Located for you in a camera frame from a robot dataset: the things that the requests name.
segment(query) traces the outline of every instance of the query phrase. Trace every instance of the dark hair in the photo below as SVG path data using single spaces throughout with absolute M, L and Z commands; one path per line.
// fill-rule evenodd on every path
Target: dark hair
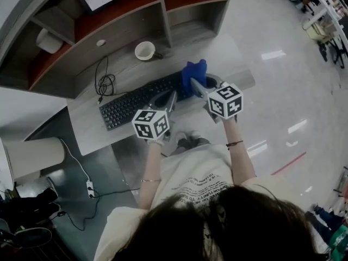
M 114 260 L 326 260 L 296 205 L 243 187 L 208 206 L 176 207 L 172 196 L 150 210 Z

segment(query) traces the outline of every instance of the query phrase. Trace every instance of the blue object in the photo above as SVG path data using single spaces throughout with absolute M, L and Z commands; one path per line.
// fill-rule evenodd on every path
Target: blue object
M 207 61 L 200 60 L 197 64 L 187 62 L 186 67 L 182 70 L 183 86 L 189 97 L 194 95 L 191 86 L 191 77 L 197 80 L 202 86 L 207 87 Z

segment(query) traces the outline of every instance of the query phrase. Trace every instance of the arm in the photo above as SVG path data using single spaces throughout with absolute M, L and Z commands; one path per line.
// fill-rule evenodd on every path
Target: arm
M 234 118 L 223 121 L 228 143 L 233 143 L 242 140 L 237 123 Z M 249 155 L 245 149 L 244 142 L 238 143 L 229 148 L 232 163 L 233 182 L 236 185 L 244 181 L 255 178 L 254 166 L 251 163 Z
M 150 143 L 145 172 L 143 179 L 158 180 L 160 178 L 160 161 L 161 161 L 161 145 L 158 143 Z M 149 210 L 152 204 L 154 195 L 156 194 L 158 185 L 157 182 L 141 182 L 140 186 L 140 201 L 139 208 Z

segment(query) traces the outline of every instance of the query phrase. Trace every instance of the white cube with black markers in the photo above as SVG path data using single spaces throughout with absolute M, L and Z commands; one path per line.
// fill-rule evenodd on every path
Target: white cube with black markers
M 132 125 L 138 138 L 158 140 L 165 134 L 170 126 L 166 111 L 139 109 Z
M 218 89 L 208 95 L 209 110 L 211 113 L 229 119 L 243 110 L 243 93 L 237 86 Z

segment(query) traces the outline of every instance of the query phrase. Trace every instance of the white cup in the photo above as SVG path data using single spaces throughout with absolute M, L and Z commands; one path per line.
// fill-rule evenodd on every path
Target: white cup
M 63 45 L 63 41 L 52 35 L 46 29 L 42 29 L 36 38 L 36 45 L 50 54 L 56 53 Z
M 162 59 L 162 54 L 159 54 L 156 52 L 156 48 L 153 43 L 149 41 L 143 41 L 139 43 L 135 48 L 135 56 L 142 61 L 148 61 L 152 57 L 157 57 L 159 59 Z

